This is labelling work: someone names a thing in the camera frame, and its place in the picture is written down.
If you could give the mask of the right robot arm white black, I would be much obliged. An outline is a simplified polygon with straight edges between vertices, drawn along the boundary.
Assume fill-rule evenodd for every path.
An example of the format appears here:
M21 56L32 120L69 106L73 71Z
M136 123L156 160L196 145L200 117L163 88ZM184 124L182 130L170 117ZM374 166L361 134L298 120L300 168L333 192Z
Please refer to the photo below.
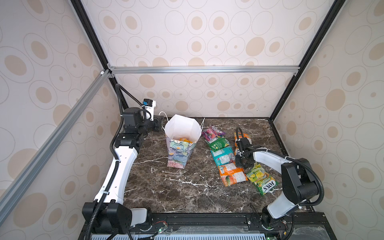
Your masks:
M236 166L258 184L263 194L273 189L277 182L260 164L281 174L283 193L263 209L264 222L280 219L302 206L317 206L323 201L324 185L307 159L294 159L262 146L253 146L246 137L236 139L235 143Z

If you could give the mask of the pink yellow Fox's fruits bag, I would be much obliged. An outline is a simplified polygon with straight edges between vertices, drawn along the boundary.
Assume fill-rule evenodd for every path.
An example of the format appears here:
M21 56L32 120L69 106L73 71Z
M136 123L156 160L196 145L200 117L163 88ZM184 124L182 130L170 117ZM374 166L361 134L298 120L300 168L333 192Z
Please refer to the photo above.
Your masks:
M235 148L235 155L236 155L236 156L237 156L237 155L240 155L240 153L241 153L241 151L239 150L238 147L236 147L236 148Z

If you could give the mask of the floral paper bag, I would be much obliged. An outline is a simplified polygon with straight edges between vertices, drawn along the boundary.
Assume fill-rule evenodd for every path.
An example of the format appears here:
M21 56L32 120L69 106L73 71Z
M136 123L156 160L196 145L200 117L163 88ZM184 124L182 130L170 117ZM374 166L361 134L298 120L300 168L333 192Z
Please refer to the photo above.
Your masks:
M174 115L163 127L168 149L168 167L184 169L201 137L204 122Z

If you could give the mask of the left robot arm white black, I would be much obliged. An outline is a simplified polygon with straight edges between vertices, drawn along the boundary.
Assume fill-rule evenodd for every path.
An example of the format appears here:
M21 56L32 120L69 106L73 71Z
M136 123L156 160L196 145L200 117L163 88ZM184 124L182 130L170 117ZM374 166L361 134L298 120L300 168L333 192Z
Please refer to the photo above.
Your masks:
M150 132L159 132L162 116L154 116L154 107L127 108L111 142L114 155L101 189L92 202L85 203L82 214L86 220L84 239L93 234L129 234L137 225L151 226L151 211L147 208L129 209L123 205L128 177L138 157L141 145Z

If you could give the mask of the yellow mango gummy bag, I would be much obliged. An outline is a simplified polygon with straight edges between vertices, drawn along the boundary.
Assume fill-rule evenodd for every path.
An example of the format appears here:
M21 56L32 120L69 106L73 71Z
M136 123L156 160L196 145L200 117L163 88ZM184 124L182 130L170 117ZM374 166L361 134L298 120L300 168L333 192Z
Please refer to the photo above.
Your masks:
M192 144L192 143L193 143L193 141L190 141L190 140L188 140L188 139L186 139L186 138L180 138L180 141L181 141L181 142L186 142L186 143L189 143L189 144Z

